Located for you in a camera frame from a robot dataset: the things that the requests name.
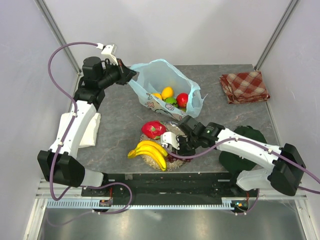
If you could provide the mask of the light blue plastic bag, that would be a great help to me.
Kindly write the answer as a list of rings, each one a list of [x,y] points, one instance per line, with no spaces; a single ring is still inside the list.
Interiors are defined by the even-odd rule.
[[[175,66],[164,59],[156,59],[149,63],[134,64],[130,68],[136,71],[138,76],[136,80],[132,79],[129,82],[129,86],[144,107],[178,121],[187,115],[193,118],[199,116],[205,100],[201,96],[201,88],[198,83],[186,77]],[[166,87],[173,88],[175,97],[181,93],[188,95],[186,111],[153,95],[162,92]]]

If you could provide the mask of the yellow fake banana bunch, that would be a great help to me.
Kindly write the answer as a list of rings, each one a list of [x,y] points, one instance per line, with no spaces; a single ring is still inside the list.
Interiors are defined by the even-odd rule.
[[[140,141],[135,149],[127,154],[127,158],[133,159],[140,155],[151,157],[157,163],[161,171],[164,172],[167,170],[166,157],[168,156],[168,153],[160,144],[151,140]]]

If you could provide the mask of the red fake dragon fruit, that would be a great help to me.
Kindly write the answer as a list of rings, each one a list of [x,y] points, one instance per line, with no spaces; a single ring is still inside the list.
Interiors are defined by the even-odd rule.
[[[142,126],[141,132],[149,139],[157,140],[167,132],[167,129],[160,121],[149,121]]]

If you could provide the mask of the red fake tomato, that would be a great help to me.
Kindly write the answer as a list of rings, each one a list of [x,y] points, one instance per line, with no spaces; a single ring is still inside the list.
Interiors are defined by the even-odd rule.
[[[186,108],[188,103],[189,95],[187,93],[180,93],[176,97],[176,102],[179,108]]]

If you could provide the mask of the dark purple fake grapes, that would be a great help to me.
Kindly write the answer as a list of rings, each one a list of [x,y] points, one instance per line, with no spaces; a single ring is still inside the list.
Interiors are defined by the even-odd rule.
[[[166,156],[166,160],[170,163],[174,163],[176,161],[181,161],[181,162],[185,162],[185,163],[189,163],[192,159],[184,159],[184,158],[179,158],[179,157],[175,157],[175,156],[172,156],[170,154],[168,154]]]

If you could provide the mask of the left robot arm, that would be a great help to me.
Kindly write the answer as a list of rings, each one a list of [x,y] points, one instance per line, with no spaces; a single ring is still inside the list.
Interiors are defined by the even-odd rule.
[[[99,197],[106,196],[110,185],[104,181],[101,172],[86,169],[77,161],[81,139],[104,97],[105,89],[117,85],[126,85],[137,72],[128,68],[119,58],[102,61],[99,57],[88,57],[82,65],[83,77],[78,89],[71,97],[72,108],[62,131],[47,151],[41,150],[37,160],[46,181],[49,182],[50,195],[59,201],[53,184],[71,187],[89,186]]]

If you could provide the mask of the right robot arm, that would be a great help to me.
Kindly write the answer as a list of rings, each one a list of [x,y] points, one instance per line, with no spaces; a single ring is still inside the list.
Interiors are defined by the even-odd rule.
[[[180,156],[195,157],[198,147],[217,149],[261,167],[236,173],[235,181],[229,184],[233,196],[240,197],[252,189],[274,189],[286,196],[295,196],[305,168],[295,146],[289,143],[283,147],[262,143],[214,122],[203,125],[191,116],[183,118],[178,127],[184,135],[172,136],[170,144]]]

